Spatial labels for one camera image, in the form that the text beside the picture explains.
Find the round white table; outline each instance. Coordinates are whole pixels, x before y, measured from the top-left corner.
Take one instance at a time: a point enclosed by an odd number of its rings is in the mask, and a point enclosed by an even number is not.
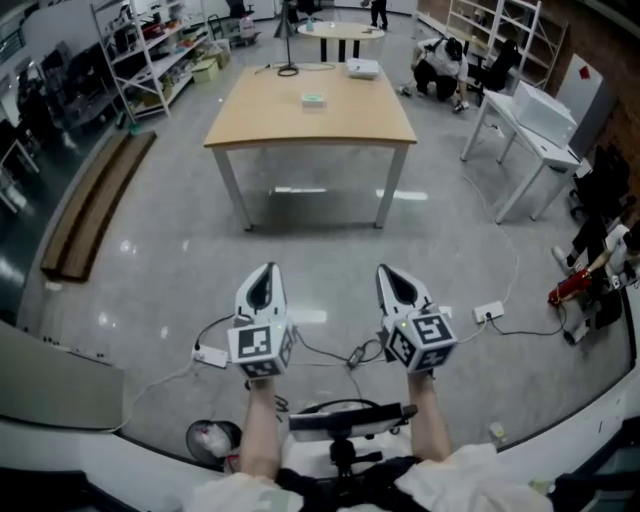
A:
[[[360,41],[380,39],[385,36],[384,30],[345,21],[322,21],[313,24],[313,30],[308,31],[306,25],[298,28],[298,33],[320,39],[320,60],[327,62],[327,39],[337,39],[338,61],[345,62],[347,41],[353,41],[353,57],[360,57]]]

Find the person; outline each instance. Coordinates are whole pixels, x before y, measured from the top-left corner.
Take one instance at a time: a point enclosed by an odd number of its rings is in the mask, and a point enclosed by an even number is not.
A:
[[[434,82],[436,96],[440,101],[445,101],[459,89],[460,99],[454,111],[462,112],[469,108],[467,101],[469,63],[462,52],[460,41],[453,37],[420,41],[413,52],[411,70],[418,92],[427,95],[428,85]],[[408,86],[403,87],[400,92],[410,95]]]
[[[281,467],[274,381],[271,378],[252,381],[240,445],[240,471],[196,490],[187,510],[552,511],[550,501],[528,486],[506,483],[508,474],[504,470],[501,473],[493,445],[466,446],[452,454],[429,372],[409,375],[408,388],[409,399],[418,409],[410,420],[411,455],[405,453],[405,456],[385,460],[358,475],[360,492],[354,502],[351,493],[327,492],[322,485],[326,483],[324,480]],[[362,441],[373,443],[383,436],[389,437],[380,441],[380,447],[389,444],[388,439],[400,437],[386,432],[372,441]],[[305,449],[325,443],[328,442],[295,444]],[[318,463],[328,459],[328,447],[313,458]]]
[[[382,30],[387,30],[387,0],[373,0],[371,2],[371,26],[378,27],[378,14],[382,18]]]
[[[571,274],[582,270],[578,258],[587,251],[591,284],[586,293],[591,304],[584,317],[565,334],[567,341],[575,344],[592,327],[601,329],[622,315],[619,289],[635,283],[640,275],[640,221],[631,229],[620,224],[607,234],[599,217],[590,218],[572,245],[568,256],[558,246],[551,253],[564,273]]]

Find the table top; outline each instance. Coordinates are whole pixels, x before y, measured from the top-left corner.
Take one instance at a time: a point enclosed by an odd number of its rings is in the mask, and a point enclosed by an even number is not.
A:
[[[309,71],[307,66],[325,70]],[[413,128],[382,70],[375,80],[356,80],[349,78],[345,64],[329,66],[335,67],[305,65],[294,77],[280,77],[275,69],[245,68],[204,146],[416,144]],[[323,95],[326,106],[303,107],[303,94]]]
[[[320,37],[322,39],[348,39],[353,41],[379,39],[385,36],[384,30],[379,28],[346,21],[319,21],[313,24],[313,32],[308,32],[307,26],[303,24],[298,27],[298,32],[305,36]]]
[[[553,142],[518,123],[513,112],[511,112],[511,102],[513,101],[511,96],[487,90],[485,90],[484,94],[485,98],[489,100],[489,103],[491,103],[512,128],[517,130],[520,136],[529,143],[542,160],[547,163],[556,163],[569,167],[580,166],[580,160],[574,156],[569,146],[559,148]]]

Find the white shirt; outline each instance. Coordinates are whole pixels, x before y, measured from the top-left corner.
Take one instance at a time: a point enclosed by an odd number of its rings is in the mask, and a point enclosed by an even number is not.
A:
[[[430,512],[552,512],[549,500],[527,485],[510,483],[506,473],[493,445],[472,445],[460,448],[443,463],[424,461],[412,466],[395,484]],[[186,510],[299,512],[302,505],[302,496],[266,478],[236,473],[197,489]],[[370,504],[340,510],[382,512]]]
[[[626,262],[631,265],[631,268],[633,268],[637,275],[640,275],[640,257],[629,256],[627,253],[627,244],[624,243],[624,235],[628,232],[629,229],[620,224],[605,238],[605,245],[611,253],[611,258],[609,258],[609,261],[605,265],[605,270],[609,277],[618,276],[620,278],[620,285],[623,287],[635,281],[635,279],[627,277],[624,272],[624,264]]]
[[[446,39],[438,45],[435,52],[427,50],[427,46],[435,46],[440,39],[441,38],[420,41],[418,47],[422,50],[421,58],[431,64],[438,76],[451,76],[457,78],[460,82],[466,82],[467,76],[469,75],[467,58],[462,55],[460,62],[451,60],[445,50],[445,46],[447,45]]]

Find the red power tool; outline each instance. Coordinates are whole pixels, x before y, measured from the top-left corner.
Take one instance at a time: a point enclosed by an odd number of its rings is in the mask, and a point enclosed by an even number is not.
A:
[[[580,272],[572,275],[558,283],[549,293],[549,304],[558,307],[560,303],[574,292],[583,292],[591,284],[591,272],[585,268]]]

